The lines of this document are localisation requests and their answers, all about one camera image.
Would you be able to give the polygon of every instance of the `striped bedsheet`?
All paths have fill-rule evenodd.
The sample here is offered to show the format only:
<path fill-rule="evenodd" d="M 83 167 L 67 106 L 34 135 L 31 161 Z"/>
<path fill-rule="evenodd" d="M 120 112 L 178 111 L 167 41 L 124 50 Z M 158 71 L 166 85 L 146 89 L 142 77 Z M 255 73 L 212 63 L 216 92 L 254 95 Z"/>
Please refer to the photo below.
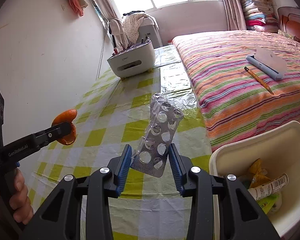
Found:
<path fill-rule="evenodd" d="M 300 43 L 274 33 L 208 32 L 173 39 L 199 99 L 212 151 L 279 127 L 300 122 Z M 280 81 L 245 57 L 255 45 L 286 60 Z M 244 67 L 272 89 L 271 95 Z"/>

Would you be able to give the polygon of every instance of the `red folded blanket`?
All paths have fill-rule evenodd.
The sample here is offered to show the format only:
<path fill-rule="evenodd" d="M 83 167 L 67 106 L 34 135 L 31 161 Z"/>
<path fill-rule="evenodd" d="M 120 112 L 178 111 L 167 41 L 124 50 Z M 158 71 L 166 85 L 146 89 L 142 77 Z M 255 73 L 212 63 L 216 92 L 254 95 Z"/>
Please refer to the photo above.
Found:
<path fill-rule="evenodd" d="M 246 25 L 247 26 L 254 26 L 254 25 L 265 26 L 265 25 L 278 25 L 278 24 L 277 23 L 264 23 L 262 20 L 246 20 Z"/>

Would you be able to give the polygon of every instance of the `stack of blankets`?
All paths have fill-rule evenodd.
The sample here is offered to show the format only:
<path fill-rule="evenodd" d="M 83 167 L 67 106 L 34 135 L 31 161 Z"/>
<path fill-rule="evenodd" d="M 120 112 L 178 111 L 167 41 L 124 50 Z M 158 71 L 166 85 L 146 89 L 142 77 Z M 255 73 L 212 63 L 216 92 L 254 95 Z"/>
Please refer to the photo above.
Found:
<path fill-rule="evenodd" d="M 247 30 L 278 32 L 278 20 L 273 12 L 272 0 L 241 0 L 241 4 Z"/>

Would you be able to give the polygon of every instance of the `blister pack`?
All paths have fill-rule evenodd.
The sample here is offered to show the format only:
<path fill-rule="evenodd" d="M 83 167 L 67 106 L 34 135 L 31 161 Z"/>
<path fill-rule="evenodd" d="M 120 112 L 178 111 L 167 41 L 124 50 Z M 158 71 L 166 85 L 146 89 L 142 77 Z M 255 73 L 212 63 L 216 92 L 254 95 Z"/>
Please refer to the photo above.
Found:
<path fill-rule="evenodd" d="M 131 168 L 161 177 L 167 163 L 168 147 L 183 116 L 161 93 L 154 94 L 150 102 L 150 123 L 134 152 Z"/>

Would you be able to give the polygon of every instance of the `human hand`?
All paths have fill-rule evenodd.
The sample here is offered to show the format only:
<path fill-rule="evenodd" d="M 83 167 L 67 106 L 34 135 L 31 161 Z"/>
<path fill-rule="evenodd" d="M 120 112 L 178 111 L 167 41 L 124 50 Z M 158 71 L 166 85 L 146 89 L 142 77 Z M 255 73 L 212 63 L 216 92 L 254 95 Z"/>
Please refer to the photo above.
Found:
<path fill-rule="evenodd" d="M 21 171 L 17 169 L 14 179 L 14 187 L 17 192 L 10 198 L 9 204 L 13 210 L 13 218 L 16 222 L 29 223 L 33 217 L 33 208 L 28 195 L 28 187 L 25 185 L 25 178 Z"/>

